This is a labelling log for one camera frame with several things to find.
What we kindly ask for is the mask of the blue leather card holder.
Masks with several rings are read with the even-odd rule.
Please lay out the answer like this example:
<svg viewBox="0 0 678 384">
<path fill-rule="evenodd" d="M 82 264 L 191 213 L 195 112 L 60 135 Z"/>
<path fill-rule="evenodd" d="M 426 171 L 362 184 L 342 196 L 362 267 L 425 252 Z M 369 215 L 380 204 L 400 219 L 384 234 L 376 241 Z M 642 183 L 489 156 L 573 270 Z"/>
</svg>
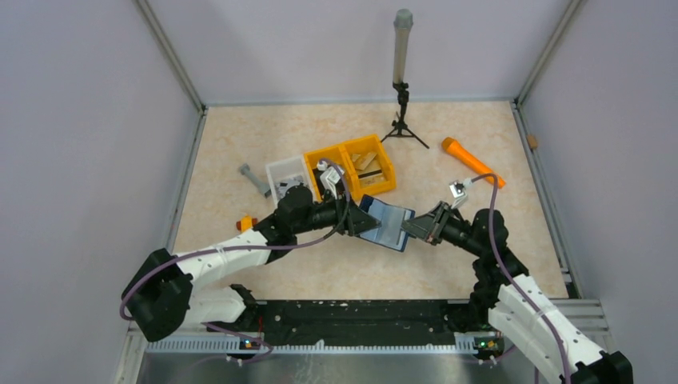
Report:
<svg viewBox="0 0 678 384">
<path fill-rule="evenodd" d="M 359 207 L 378 220 L 380 225 L 359 234 L 358 237 L 378 246 L 403 253 L 409 235 L 401 228 L 401 225 L 404 221 L 414 218 L 415 211 L 388 204 L 367 194 L 362 197 Z"/>
</svg>

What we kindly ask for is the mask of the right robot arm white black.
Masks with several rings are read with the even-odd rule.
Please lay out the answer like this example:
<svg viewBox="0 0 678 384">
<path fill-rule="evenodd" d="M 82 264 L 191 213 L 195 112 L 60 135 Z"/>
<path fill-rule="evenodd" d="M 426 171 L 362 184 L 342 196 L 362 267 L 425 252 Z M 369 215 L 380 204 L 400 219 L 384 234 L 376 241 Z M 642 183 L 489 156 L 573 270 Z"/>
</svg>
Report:
<svg viewBox="0 0 678 384">
<path fill-rule="evenodd" d="M 631 362 L 599 346 L 547 298 L 527 267 L 508 248 L 501 212 L 490 207 L 473 220 L 439 202 L 403 221 L 410 236 L 432 246 L 448 242 L 476 256 L 477 278 L 469 314 L 458 326 L 500 331 L 549 383 L 631 383 Z"/>
</svg>

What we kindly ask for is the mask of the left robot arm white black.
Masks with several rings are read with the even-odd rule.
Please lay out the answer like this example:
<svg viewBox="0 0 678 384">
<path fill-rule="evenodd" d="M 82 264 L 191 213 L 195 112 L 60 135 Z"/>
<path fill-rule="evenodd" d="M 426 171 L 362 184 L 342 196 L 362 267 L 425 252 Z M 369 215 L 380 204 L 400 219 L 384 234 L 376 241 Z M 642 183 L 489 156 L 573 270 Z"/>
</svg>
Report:
<svg viewBox="0 0 678 384">
<path fill-rule="evenodd" d="M 236 330 L 248 330 L 257 311 L 245 301 L 242 289 L 228 288 L 209 299 L 199 298 L 199 291 L 301 248 L 299 234 L 327 228 L 328 237 L 358 236 L 379 225 L 349 198 L 328 195 L 315 202 L 309 188 L 295 186 L 272 214 L 229 240 L 184 254 L 172 255 L 165 248 L 151 252 L 123 290 L 120 314 L 135 322 L 149 342 L 191 322 L 228 322 Z"/>
</svg>

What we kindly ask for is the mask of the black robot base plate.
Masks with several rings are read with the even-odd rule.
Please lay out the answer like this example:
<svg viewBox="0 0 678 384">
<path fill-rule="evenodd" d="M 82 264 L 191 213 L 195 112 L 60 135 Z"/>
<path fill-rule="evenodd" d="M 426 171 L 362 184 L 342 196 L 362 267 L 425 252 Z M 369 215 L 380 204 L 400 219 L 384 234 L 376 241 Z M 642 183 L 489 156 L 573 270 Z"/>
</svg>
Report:
<svg viewBox="0 0 678 384">
<path fill-rule="evenodd" d="M 217 326 L 263 337 L 272 346 L 453 345 L 457 335 L 490 331 L 465 300 L 269 300 Z"/>
</svg>

